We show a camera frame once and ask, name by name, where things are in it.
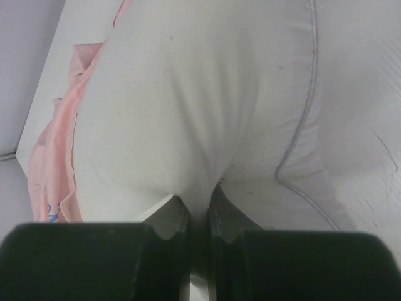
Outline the blue and pink printed pillowcase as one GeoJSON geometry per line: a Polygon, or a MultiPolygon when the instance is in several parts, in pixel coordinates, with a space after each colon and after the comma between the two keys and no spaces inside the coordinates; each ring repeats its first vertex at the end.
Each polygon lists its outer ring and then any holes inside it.
{"type": "Polygon", "coordinates": [[[35,222],[80,223],[73,163],[78,106],[105,42],[73,46],[68,88],[53,101],[53,117],[28,161],[28,192],[35,222]]]}

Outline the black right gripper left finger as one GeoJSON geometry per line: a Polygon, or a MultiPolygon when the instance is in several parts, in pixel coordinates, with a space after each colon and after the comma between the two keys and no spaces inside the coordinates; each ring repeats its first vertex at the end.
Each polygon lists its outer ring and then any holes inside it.
{"type": "Polygon", "coordinates": [[[31,223],[1,244],[2,300],[188,300],[189,212],[142,223],[31,223]]]}

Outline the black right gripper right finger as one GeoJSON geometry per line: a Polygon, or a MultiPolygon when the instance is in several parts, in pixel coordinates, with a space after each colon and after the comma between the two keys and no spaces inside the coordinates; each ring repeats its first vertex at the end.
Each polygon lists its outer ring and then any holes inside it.
{"type": "Polygon", "coordinates": [[[399,300],[390,250],[365,233],[264,230],[215,188],[210,300],[399,300]]]}

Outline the white pillow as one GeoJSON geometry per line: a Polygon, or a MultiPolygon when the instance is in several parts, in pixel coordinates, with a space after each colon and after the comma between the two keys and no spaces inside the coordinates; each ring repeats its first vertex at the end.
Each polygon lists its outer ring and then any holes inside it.
{"type": "Polygon", "coordinates": [[[134,1],[103,45],[74,133],[81,218],[143,221],[221,186],[267,229],[355,225],[318,149],[314,1],[134,1]]]}

